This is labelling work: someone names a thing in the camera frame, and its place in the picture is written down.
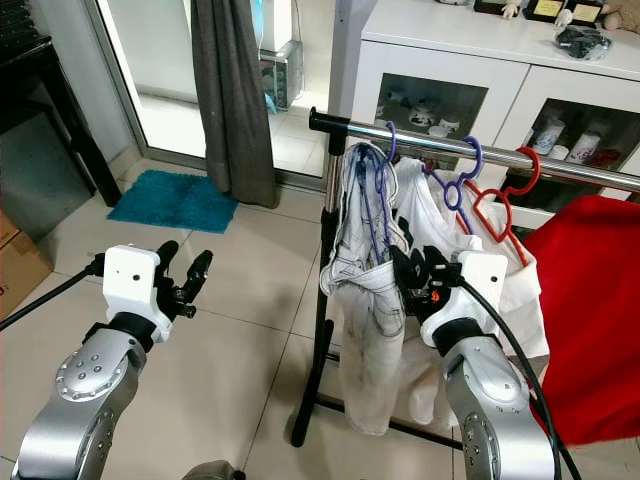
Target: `red hanger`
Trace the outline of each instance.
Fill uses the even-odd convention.
[[[529,147],[520,147],[516,151],[520,153],[524,153],[533,162],[533,175],[531,176],[531,179],[527,182],[527,184],[524,187],[522,188],[507,187],[504,190],[504,192],[501,192],[500,190],[497,190],[495,188],[489,188],[484,192],[481,192],[480,189],[474,183],[469,181],[465,183],[467,184],[467,186],[469,186],[469,188],[471,188],[476,193],[476,195],[478,195],[478,198],[476,198],[476,201],[473,203],[473,211],[476,213],[476,215],[478,216],[480,221],[483,223],[487,231],[491,234],[493,239],[498,243],[503,242],[504,239],[508,237],[513,243],[516,251],[518,252],[518,256],[520,257],[522,264],[526,267],[529,262],[527,262],[527,259],[524,255],[522,244],[511,231],[511,227],[513,225],[513,212],[512,212],[511,203],[509,202],[509,199],[507,197],[509,195],[521,196],[529,193],[529,191],[533,188],[533,186],[536,184],[536,182],[540,178],[540,157],[538,157],[538,154]],[[507,210],[507,223],[504,226],[504,230],[500,234],[496,232],[496,229],[493,227],[491,222],[480,211],[480,202],[484,197],[488,195],[495,195],[500,200],[502,200],[502,203],[504,203],[505,209]]]

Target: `clothes rack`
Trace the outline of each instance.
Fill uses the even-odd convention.
[[[318,113],[315,108],[311,109],[309,115],[309,128],[311,130],[325,132],[329,134],[329,165],[327,172],[327,193],[325,197],[325,207],[321,217],[320,235],[320,269],[322,270],[329,263],[329,256],[333,247],[336,229],[338,225],[338,206],[342,192],[340,185],[342,158],[345,152],[346,140],[348,136],[358,137],[365,140],[379,140],[390,142],[392,134],[385,128],[378,128],[365,123],[355,122],[348,118],[337,117]],[[458,158],[475,158],[476,151],[468,143],[431,137],[428,135],[409,135],[402,132],[395,134],[398,146],[409,147],[416,151],[432,151],[452,155]],[[531,170],[533,162],[531,159],[519,152],[503,150],[493,147],[482,147],[484,161],[509,168],[520,170]],[[589,183],[602,187],[611,187],[618,190],[640,193],[640,177],[625,173],[600,170],[597,168],[575,163],[553,160],[550,158],[540,159],[540,170],[542,173],[554,177],[566,178],[582,183]],[[329,352],[331,335],[333,334],[333,321],[326,319],[327,297],[318,288],[318,301],[316,306],[316,327],[313,345],[313,363],[307,386],[302,397],[298,416],[291,433],[291,443],[294,447],[300,447],[304,440],[311,420],[311,413],[314,405],[320,405],[339,412],[344,412],[344,406],[327,397],[318,394],[320,380],[326,360],[339,362],[338,355]],[[462,449],[462,444],[451,437],[444,437],[430,433],[419,428],[411,427],[407,424],[392,420],[389,427],[411,435],[415,435],[441,445]]]

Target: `clothes hanger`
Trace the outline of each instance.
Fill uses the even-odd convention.
[[[364,163],[364,159],[366,157],[371,160],[374,168],[375,188],[378,196],[380,197],[382,213],[384,215],[384,238],[387,247],[389,247],[391,246],[391,233],[389,231],[389,218],[391,217],[391,213],[387,208],[387,179],[385,168],[387,167],[387,164],[391,164],[391,160],[393,160],[393,157],[395,156],[397,142],[396,128],[393,122],[387,122],[387,128],[391,131],[391,149],[389,150],[389,155],[383,161],[380,161],[378,158],[376,158],[376,155],[373,153],[372,147],[370,145],[363,146],[360,150],[360,161],[356,165],[356,176],[360,185],[360,191],[362,192],[362,195],[364,197],[365,210],[367,212],[367,219],[369,220],[369,231],[371,234],[373,249],[378,264],[382,263],[382,254],[380,252],[378,242],[376,241],[373,219],[371,217],[371,205],[369,203],[369,196],[367,194],[366,188],[366,164]]]
[[[465,185],[471,188],[471,190],[473,190],[477,195],[476,201],[473,202],[473,211],[478,216],[482,224],[485,226],[489,234],[498,243],[501,243],[506,238],[509,238],[509,240],[511,240],[511,243],[513,244],[513,246],[515,247],[518,253],[518,257],[520,257],[520,261],[522,262],[522,265],[526,267],[529,264],[529,262],[527,261],[526,256],[524,254],[524,249],[522,247],[522,244],[520,243],[518,238],[515,236],[515,234],[511,231],[511,227],[513,226],[513,211],[512,211],[511,202],[509,202],[508,197],[509,195],[515,195],[515,196],[526,195],[527,193],[529,193],[529,191],[531,191],[533,186],[536,184],[536,182],[540,178],[540,157],[535,152],[535,150],[529,147],[520,147],[516,151],[520,153],[524,153],[533,162],[533,175],[531,175],[531,179],[527,182],[527,184],[524,187],[522,188],[507,187],[505,188],[504,192],[501,192],[500,190],[497,190],[495,188],[489,188],[484,192],[482,192],[477,187],[477,185],[475,185],[473,182],[466,181]],[[489,195],[495,195],[497,198],[502,200],[502,203],[504,203],[505,209],[507,211],[507,222],[504,226],[504,230],[501,233],[498,233],[496,231],[496,229],[491,224],[489,219],[485,217],[482,211],[480,210],[480,202],[484,197]]]
[[[476,164],[473,170],[471,170],[470,172],[461,172],[456,180],[452,180],[448,183],[445,183],[442,177],[440,177],[440,175],[438,175],[435,172],[435,170],[428,169],[426,165],[423,165],[422,171],[427,176],[431,175],[434,178],[434,180],[438,182],[438,184],[442,187],[442,190],[443,190],[442,194],[444,195],[445,206],[452,212],[456,212],[459,215],[459,218],[461,218],[462,221],[464,222],[464,228],[466,228],[467,233],[473,235],[474,232],[473,232],[473,227],[471,226],[471,222],[469,221],[467,214],[464,212],[462,208],[461,186],[462,186],[462,182],[471,180],[472,178],[476,177],[480,173],[480,170],[482,170],[482,167],[484,165],[484,160],[482,158],[482,145],[480,145],[480,142],[478,142],[478,140],[476,140],[472,136],[467,136],[467,137],[464,137],[462,141],[473,146],[473,148],[476,150]],[[457,195],[455,203],[452,203],[449,201],[449,193],[451,192],[452,189],[455,190]]]

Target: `gray curtain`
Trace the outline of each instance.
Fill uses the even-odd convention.
[[[277,206],[250,0],[192,0],[193,68],[209,178],[243,203]]]

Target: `tiled floor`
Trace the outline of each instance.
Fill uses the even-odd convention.
[[[121,177],[121,187],[148,168],[202,174],[142,160]],[[177,480],[198,463],[225,458],[249,480],[464,479],[458,452],[393,431],[365,437],[343,415],[322,408],[314,411],[305,445],[289,444],[311,365],[323,198],[292,189],[281,195],[276,210],[238,207],[223,235],[108,221],[109,209],[94,197],[42,242],[55,273],[27,301],[119,243],[156,248],[177,240],[170,270],[176,279],[202,249],[215,254],[198,314],[179,318],[170,341],[150,353],[103,478]],[[338,319],[333,343],[339,348],[340,316],[335,306],[329,310]],[[4,478],[49,396],[55,368],[94,322],[104,321],[104,312],[100,285],[85,280],[3,332]],[[340,396],[332,363],[320,390]],[[635,440],[580,449],[575,458],[585,479],[640,473]]]
[[[204,157],[205,142],[198,105],[151,95],[139,95],[142,127],[149,145]],[[308,128],[309,109],[327,109],[327,96],[305,92],[288,112],[269,114],[273,162],[276,168],[322,176],[325,134]]]

